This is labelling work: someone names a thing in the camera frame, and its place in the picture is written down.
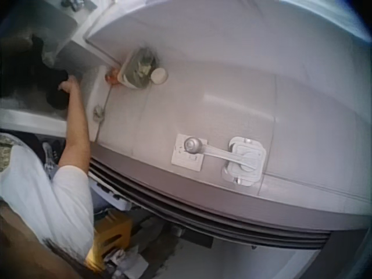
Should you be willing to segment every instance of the jar lid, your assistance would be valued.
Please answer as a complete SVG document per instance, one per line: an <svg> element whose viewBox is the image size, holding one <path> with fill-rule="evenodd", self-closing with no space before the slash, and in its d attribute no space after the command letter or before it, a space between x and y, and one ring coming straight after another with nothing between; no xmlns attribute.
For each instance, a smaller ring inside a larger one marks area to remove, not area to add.
<svg viewBox="0 0 372 279"><path fill-rule="evenodd" d="M168 73L165 71L164 68L156 68L150 76L151 80L155 84L162 84L165 83L165 81L168 78Z"/></svg>

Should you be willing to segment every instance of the white t-shirt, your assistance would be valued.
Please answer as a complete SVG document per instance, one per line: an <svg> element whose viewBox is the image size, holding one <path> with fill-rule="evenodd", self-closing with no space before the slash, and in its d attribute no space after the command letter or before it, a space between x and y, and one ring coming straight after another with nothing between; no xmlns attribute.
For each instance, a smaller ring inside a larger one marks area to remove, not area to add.
<svg viewBox="0 0 372 279"><path fill-rule="evenodd" d="M85 259L94 238L93 204L87 175L63 166L52 181L27 146L14 145L0 173L0 196L34 232L71 255Z"/></svg>

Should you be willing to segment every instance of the screw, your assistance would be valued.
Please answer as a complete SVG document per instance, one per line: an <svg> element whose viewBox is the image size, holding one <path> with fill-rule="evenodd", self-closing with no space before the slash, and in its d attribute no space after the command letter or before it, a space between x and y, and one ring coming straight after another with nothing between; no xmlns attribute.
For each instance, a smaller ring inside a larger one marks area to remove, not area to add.
<svg viewBox="0 0 372 279"><path fill-rule="evenodd" d="M241 180L239 177L236 177L236 178L234 179L234 182L235 182L236 184L238 184L238 185L241 185L241 184L242 184L242 180Z"/></svg>

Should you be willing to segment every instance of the yellow crate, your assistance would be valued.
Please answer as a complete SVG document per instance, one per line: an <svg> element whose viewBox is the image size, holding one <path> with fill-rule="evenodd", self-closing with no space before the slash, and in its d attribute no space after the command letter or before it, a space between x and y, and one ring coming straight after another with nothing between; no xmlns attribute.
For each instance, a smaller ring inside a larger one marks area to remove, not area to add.
<svg viewBox="0 0 372 279"><path fill-rule="evenodd" d="M104 270L103 257L113 248L125 249L129 245L132 220L124 213L111 209L94 225L94 241L86 258L87 265L94 270Z"/></svg>

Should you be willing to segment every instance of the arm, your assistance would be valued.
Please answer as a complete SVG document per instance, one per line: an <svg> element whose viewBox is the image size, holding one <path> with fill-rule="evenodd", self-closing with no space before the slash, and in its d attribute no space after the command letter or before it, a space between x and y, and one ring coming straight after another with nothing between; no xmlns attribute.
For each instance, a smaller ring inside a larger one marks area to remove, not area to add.
<svg viewBox="0 0 372 279"><path fill-rule="evenodd" d="M67 81L60 84L59 89L69 93L70 100L67 113L66 147L58 166L76 166L88 173L91 157L88 123L78 82L75 77L70 76Z"/></svg>

